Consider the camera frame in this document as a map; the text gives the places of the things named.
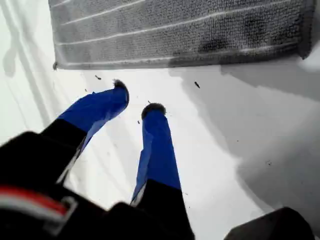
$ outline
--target white surface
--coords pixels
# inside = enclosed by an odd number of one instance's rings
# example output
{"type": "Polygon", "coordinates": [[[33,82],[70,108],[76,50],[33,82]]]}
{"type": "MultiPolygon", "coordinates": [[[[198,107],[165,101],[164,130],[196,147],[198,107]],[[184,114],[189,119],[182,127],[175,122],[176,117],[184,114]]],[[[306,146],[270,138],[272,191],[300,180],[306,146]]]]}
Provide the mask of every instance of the white surface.
{"type": "Polygon", "coordinates": [[[129,107],[91,140],[70,175],[72,189],[106,209],[128,203],[142,149],[138,120],[148,101],[160,102],[197,239],[223,239],[281,206],[320,233],[320,43],[305,61],[53,71],[48,2],[0,0],[0,8],[1,144],[40,132],[85,89],[103,91],[121,79],[129,107]]]}

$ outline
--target blue tape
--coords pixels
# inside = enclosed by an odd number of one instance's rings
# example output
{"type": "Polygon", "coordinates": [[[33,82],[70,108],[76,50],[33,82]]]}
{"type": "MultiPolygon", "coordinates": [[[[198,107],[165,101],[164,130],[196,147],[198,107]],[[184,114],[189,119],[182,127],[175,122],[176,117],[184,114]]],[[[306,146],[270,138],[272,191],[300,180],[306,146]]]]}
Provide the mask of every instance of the blue tape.
{"type": "Polygon", "coordinates": [[[175,151],[168,120],[160,110],[147,113],[142,124],[141,151],[136,187],[132,199],[148,179],[181,189],[175,151]]]}
{"type": "Polygon", "coordinates": [[[63,119],[87,133],[82,150],[93,135],[127,107],[127,91],[116,87],[88,94],[72,104],[58,119],[63,119]]]}

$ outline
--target gray carpet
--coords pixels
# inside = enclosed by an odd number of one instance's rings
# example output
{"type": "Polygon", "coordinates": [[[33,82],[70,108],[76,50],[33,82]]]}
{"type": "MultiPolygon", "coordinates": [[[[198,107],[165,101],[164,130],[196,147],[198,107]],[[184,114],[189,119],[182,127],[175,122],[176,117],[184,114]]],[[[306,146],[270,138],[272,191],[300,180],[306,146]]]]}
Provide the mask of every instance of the gray carpet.
{"type": "Polygon", "coordinates": [[[49,0],[57,67],[165,68],[311,50],[315,0],[49,0]]]}

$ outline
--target gray mat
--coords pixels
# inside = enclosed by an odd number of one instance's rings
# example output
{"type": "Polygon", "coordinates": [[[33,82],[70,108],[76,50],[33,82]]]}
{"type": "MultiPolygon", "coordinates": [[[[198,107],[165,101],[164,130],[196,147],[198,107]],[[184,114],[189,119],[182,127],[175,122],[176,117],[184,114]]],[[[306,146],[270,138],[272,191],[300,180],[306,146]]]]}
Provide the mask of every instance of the gray mat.
{"type": "Polygon", "coordinates": [[[311,50],[315,0],[49,0],[57,67],[163,68],[311,50]]]}

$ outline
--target red stripe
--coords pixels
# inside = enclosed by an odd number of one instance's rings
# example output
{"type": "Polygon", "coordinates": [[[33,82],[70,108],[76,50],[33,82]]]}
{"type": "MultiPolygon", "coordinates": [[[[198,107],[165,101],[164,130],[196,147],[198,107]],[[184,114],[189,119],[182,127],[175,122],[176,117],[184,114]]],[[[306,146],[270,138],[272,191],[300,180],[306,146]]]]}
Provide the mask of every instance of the red stripe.
{"type": "Polygon", "coordinates": [[[55,201],[40,193],[15,186],[0,186],[0,195],[14,196],[42,205],[45,208],[54,210],[62,215],[67,213],[67,208],[60,202],[55,201]]]}

